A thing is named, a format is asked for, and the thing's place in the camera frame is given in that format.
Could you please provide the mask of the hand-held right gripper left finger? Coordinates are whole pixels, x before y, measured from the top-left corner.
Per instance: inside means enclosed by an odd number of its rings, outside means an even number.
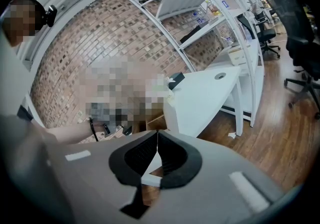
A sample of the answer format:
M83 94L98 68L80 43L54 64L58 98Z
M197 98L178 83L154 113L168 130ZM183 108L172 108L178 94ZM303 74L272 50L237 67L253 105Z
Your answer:
M143 132L76 145L34 135L34 202L62 223L159 224L159 212L144 205L141 191L157 135Z

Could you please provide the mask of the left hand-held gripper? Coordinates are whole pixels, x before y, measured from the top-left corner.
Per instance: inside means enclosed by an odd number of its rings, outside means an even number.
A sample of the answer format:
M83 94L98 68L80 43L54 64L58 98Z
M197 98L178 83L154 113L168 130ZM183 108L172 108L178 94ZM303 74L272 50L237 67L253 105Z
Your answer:
M116 125L115 123L103 124L104 137L119 138L121 136L128 136L132 133L132 127Z

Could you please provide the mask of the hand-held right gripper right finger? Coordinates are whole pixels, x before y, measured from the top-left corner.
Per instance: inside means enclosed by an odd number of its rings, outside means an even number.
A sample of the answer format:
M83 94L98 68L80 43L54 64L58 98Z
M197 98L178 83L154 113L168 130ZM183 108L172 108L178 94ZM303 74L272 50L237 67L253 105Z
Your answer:
M160 131L158 151L182 166L164 174L143 224L255 223L284 196L263 171L225 146Z

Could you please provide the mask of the wooden organizer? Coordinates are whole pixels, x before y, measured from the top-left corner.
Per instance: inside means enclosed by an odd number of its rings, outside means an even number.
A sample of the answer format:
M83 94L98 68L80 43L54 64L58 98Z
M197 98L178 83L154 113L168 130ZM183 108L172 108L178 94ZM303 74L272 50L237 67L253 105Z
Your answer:
M140 116L138 121L134 121L132 134L152 130L166 130L167 125L163 110L147 116Z

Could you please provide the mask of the person's left forearm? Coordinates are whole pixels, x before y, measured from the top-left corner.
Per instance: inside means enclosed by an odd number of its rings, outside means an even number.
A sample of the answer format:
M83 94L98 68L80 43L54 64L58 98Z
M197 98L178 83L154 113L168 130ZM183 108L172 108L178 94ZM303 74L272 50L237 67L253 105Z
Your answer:
M95 133L104 131L103 123L100 121L93 121L92 123L90 121L83 121L71 126L47 128L45 131L55 136L59 143L76 144L94 134L92 127Z

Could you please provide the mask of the dark green box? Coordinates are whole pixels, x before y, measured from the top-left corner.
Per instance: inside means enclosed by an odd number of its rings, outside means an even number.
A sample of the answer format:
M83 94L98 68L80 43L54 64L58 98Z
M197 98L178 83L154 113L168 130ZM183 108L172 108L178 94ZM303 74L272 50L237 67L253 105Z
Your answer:
M182 72L172 74L168 82L169 89L173 90L184 78L185 76Z

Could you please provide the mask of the large white desk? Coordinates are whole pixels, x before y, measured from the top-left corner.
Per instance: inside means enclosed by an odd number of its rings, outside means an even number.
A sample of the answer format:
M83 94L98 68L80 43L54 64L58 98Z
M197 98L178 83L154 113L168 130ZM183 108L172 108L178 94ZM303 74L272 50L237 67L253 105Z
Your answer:
M243 131L243 105L241 103L240 67L214 68L185 74L185 78L172 90L173 95L163 100L167 129L171 132L197 137L232 96L235 111L236 135ZM215 80L218 73L226 73Z

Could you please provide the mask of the flat black box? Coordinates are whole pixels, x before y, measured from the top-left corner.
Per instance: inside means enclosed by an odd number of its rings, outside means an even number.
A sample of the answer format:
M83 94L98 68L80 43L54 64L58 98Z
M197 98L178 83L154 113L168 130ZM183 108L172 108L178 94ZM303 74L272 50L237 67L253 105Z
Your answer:
M184 37L182 37L180 39L180 43L183 44L185 41L187 41L190 37L192 37L195 33L197 33L199 30L201 30L202 28L204 28L207 24L200 24L197 25L193 30L191 30L187 35L185 35Z

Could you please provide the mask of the white metal shelf rack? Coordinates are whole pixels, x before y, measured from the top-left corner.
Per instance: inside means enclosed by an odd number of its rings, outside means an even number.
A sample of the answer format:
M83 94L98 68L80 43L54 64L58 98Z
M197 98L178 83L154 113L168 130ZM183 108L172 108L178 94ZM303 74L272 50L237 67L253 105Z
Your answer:
M239 82L242 91L243 117L251 125L255 124L263 91L265 67L258 39L252 39L247 28L237 20L237 16L243 14L249 20L253 32L256 33L253 22L250 20L250 15L246 13L240 0L210 0L218 7L221 13L215 17L207 14L206 0L129 1L160 29L192 72L199 70L200 67L196 63L195 57L188 53L187 49L194 46L201 39L207 38L209 34L215 35L222 48L211 55L212 58L204 66L206 69L232 66L228 50L242 48L246 63L238 66L241 70ZM164 21L190 11L195 11L199 21L198 25L207 25L181 44L181 38L175 39L173 33L165 27Z

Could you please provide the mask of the beige box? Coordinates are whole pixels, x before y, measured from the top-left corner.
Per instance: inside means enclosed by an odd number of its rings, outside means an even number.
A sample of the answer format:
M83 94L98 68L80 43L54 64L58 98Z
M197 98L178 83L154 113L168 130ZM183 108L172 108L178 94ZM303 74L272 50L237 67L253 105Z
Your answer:
M246 63L245 53L242 48L231 48L228 50L227 54L234 66Z

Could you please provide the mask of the yellow snack packets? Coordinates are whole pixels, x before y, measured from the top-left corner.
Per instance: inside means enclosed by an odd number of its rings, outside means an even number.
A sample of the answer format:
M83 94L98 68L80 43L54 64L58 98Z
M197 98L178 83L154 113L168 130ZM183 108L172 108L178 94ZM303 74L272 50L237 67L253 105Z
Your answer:
M212 16L219 16L221 13L217 6L215 6L210 0L206 0L206 13Z

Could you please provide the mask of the black office chair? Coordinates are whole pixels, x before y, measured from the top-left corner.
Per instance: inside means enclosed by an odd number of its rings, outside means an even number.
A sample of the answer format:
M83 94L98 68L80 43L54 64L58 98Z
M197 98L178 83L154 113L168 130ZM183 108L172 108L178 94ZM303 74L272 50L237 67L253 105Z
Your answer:
M275 11L287 33L286 49L296 67L302 67L306 72L304 80L286 78L284 86L288 83L302 86L288 106L292 108L308 92L312 95L318 111L314 118L320 120L320 102L315 90L320 90L320 45L314 42L315 35L311 24L303 9L302 0L266 0Z
M277 50L280 51L281 50L280 46L269 45L271 43L271 39L276 37L276 31L275 29L271 29L271 28L265 29L264 28L265 20L261 20L256 24L256 26L260 28L260 31L258 33L254 33L250 26L249 20L243 14L238 15L236 18L244 27L247 28L252 39L258 39L262 54L270 51L275 53L278 59L281 57L280 54L274 50L274 48L277 48Z

